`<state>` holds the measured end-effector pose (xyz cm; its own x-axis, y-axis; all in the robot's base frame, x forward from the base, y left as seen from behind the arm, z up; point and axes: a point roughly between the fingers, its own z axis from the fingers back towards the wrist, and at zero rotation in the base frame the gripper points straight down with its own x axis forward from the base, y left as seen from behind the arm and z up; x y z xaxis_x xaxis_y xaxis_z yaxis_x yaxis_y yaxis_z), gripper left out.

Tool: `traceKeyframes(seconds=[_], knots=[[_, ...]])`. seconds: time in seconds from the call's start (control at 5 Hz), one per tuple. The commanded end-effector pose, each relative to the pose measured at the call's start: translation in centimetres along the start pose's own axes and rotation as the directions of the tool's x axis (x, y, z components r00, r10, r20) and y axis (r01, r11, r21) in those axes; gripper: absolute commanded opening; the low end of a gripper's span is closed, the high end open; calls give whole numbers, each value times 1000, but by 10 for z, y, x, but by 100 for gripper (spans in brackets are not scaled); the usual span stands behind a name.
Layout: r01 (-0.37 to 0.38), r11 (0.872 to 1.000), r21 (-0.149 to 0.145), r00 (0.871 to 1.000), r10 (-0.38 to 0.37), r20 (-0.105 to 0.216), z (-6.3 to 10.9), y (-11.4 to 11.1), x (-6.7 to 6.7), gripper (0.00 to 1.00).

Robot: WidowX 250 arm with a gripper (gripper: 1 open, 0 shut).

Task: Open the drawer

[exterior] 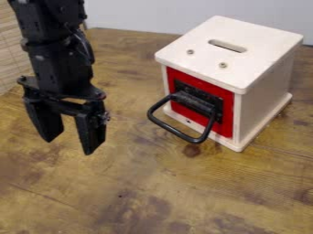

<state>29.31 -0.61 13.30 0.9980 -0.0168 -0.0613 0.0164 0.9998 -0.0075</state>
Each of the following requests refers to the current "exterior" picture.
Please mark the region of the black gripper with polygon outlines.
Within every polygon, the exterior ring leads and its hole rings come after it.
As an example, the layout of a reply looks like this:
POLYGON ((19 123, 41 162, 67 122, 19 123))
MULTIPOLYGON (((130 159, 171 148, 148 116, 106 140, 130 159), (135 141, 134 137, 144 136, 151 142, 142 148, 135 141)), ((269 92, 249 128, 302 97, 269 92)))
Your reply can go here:
POLYGON ((72 115, 86 155, 107 138, 106 93, 92 85, 92 48, 86 38, 21 40, 35 75, 20 77, 24 106, 45 142, 64 131, 62 114, 72 115))

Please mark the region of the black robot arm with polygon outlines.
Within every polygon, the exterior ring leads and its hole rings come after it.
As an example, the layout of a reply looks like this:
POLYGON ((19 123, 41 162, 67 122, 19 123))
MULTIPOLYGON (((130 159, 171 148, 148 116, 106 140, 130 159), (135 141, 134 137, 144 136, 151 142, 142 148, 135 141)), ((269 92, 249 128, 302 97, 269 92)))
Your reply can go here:
POLYGON ((19 77, 23 101, 41 138, 51 142, 71 116, 86 154, 106 141, 106 93, 92 85, 92 46, 79 26, 87 18, 84 0, 7 0, 21 30, 32 77, 19 77))

